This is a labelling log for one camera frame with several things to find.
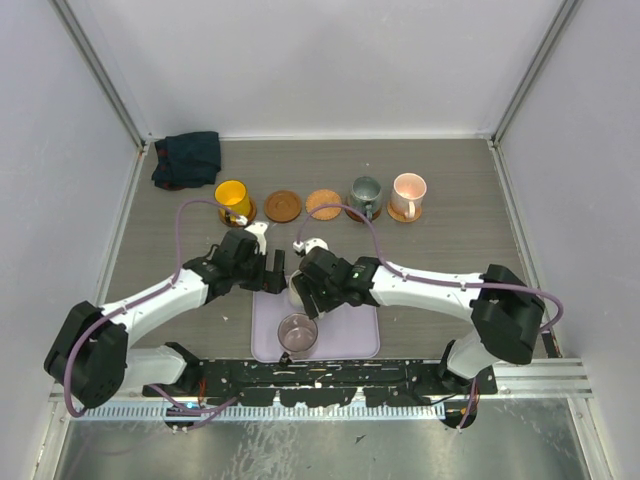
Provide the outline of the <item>brown wooden coaster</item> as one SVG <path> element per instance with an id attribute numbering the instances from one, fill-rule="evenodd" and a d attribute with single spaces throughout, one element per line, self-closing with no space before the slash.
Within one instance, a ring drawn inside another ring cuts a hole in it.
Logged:
<path id="1" fill-rule="evenodd" d="M 289 223 L 301 213 L 302 201 L 290 190 L 278 190 L 271 193 L 264 202 L 264 213 L 276 223 Z"/>
<path id="2" fill-rule="evenodd" d="M 246 221 L 244 223 L 239 223 L 238 221 L 234 221 L 231 218 L 231 215 L 228 212 L 226 212 L 224 209 L 220 209 L 218 213 L 219 213 L 220 221 L 225 225 L 229 227 L 246 227 L 254 221 L 257 215 L 257 211 L 258 209 L 256 206 L 256 202 L 254 201 L 253 198 L 250 198 L 250 211 L 249 211 L 249 214 L 246 216 Z"/>
<path id="3" fill-rule="evenodd" d="M 375 221 L 381 215 L 382 209 L 374 212 L 370 216 L 367 215 L 366 212 L 358 212 L 356 210 L 346 210 L 345 213 L 354 221 L 363 223 L 365 220 L 369 222 Z"/>

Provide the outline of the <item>yellow mug black outside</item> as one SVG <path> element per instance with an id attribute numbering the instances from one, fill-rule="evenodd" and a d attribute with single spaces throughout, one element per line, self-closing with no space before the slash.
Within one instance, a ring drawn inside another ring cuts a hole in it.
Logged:
<path id="1" fill-rule="evenodd" d="M 247 218 L 251 212 L 249 192 L 239 180 L 227 180 L 215 190 L 215 200 L 226 207 L 222 209 L 226 221 L 237 222 L 239 217 Z"/>

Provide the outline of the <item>woven rattan coaster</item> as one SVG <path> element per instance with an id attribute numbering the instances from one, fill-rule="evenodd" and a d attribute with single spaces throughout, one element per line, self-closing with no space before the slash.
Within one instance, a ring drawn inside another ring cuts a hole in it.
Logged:
<path id="1" fill-rule="evenodd" d="M 386 210 L 392 219 L 400 223 L 413 223 L 417 221 L 422 215 L 421 207 L 417 208 L 413 217 L 405 217 L 404 215 L 396 212 L 390 203 L 387 204 Z"/>
<path id="2" fill-rule="evenodd" d="M 338 217 L 342 209 L 340 207 L 327 207 L 320 210 L 316 208 L 327 204 L 340 204 L 341 197 L 335 191 L 320 189 L 312 192 L 306 199 L 306 211 L 316 220 L 329 221 Z"/>

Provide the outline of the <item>grey green mug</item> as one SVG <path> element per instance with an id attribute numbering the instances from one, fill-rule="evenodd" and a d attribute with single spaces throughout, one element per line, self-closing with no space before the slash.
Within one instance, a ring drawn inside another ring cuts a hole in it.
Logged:
<path id="1" fill-rule="evenodd" d="M 374 220 L 380 213 L 383 203 L 382 187 L 370 176 L 356 178 L 347 196 L 347 204 L 367 217 Z"/>

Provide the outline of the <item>pink mug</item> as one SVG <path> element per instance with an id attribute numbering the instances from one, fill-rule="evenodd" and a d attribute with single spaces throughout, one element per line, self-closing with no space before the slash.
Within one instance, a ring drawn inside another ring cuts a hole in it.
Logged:
<path id="1" fill-rule="evenodd" d="M 426 193 L 427 184 L 421 176 L 402 173 L 393 181 L 390 209 L 402 221 L 414 221 L 422 212 L 422 202 Z"/>

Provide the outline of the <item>white speckled mug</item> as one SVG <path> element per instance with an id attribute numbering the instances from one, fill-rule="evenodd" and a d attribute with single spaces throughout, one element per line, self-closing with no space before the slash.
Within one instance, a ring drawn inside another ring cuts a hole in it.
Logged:
<path id="1" fill-rule="evenodd" d="M 325 316 L 321 309 L 324 300 L 320 286 L 300 270 L 295 270 L 288 280 L 288 298 L 292 306 L 313 320 Z"/>

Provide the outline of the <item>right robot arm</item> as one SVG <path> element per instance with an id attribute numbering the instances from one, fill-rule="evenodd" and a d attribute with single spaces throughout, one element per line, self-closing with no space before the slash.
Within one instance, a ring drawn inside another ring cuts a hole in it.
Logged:
<path id="1" fill-rule="evenodd" d="M 531 363 L 545 306 L 508 268 L 492 264 L 483 273 L 442 274 L 360 257 L 350 263 L 323 247 L 301 258 L 289 280 L 292 300 L 311 319 L 342 305 L 404 306 L 471 324 L 450 341 L 437 368 L 442 388 L 467 393 L 474 378 L 499 361 Z"/>

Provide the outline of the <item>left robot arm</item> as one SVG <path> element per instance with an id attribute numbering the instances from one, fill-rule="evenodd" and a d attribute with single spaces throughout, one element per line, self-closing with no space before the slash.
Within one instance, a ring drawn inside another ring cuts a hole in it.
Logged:
<path id="1" fill-rule="evenodd" d="M 279 294 L 286 287 L 285 253 L 268 268 L 264 222 L 227 232 L 209 253 L 171 277 L 126 299 L 69 311 L 44 360 L 44 370 L 85 408 L 97 408 L 122 389 L 161 385 L 178 396 L 194 394 L 203 362 L 176 342 L 138 348 L 136 342 L 173 318 L 203 307 L 234 287 Z"/>

